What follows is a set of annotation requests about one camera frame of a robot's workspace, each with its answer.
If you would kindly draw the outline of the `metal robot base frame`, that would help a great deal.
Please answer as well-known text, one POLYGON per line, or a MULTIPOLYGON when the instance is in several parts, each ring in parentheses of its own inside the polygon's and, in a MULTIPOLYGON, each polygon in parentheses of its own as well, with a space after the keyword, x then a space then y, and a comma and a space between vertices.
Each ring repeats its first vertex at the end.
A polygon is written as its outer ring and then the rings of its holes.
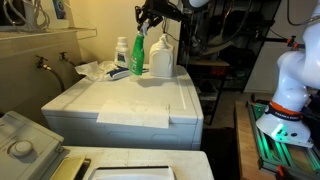
POLYGON ((297 180, 320 180, 320 153, 316 147, 305 148, 274 141, 256 127, 265 105, 248 101, 246 107, 258 151, 258 167, 276 173, 284 166, 297 180))

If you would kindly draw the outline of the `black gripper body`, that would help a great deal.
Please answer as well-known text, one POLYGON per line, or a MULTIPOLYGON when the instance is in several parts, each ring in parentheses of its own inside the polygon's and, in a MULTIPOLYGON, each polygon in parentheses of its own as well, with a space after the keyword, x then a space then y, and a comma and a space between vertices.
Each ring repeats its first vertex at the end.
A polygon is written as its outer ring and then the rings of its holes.
POLYGON ((168 0, 146 0, 143 12, 148 18, 165 17, 175 21, 181 21, 184 18, 181 11, 168 0))

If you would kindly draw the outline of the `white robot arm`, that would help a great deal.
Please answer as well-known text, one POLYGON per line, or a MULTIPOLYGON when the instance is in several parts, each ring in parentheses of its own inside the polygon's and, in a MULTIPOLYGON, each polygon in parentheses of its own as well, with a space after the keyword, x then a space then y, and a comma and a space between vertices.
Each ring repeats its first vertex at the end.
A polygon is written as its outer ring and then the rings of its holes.
MULTIPOLYGON (((181 0, 189 10, 200 10, 210 0, 181 0)), ((311 131, 302 121, 302 109, 309 96, 307 87, 320 89, 320 0, 303 33, 304 51, 288 51, 277 61, 279 68, 277 89, 266 106, 256 127, 276 142, 312 148, 311 131)), ((182 21, 186 16, 169 0, 145 0, 135 6, 138 30, 157 26, 163 17, 182 21)))

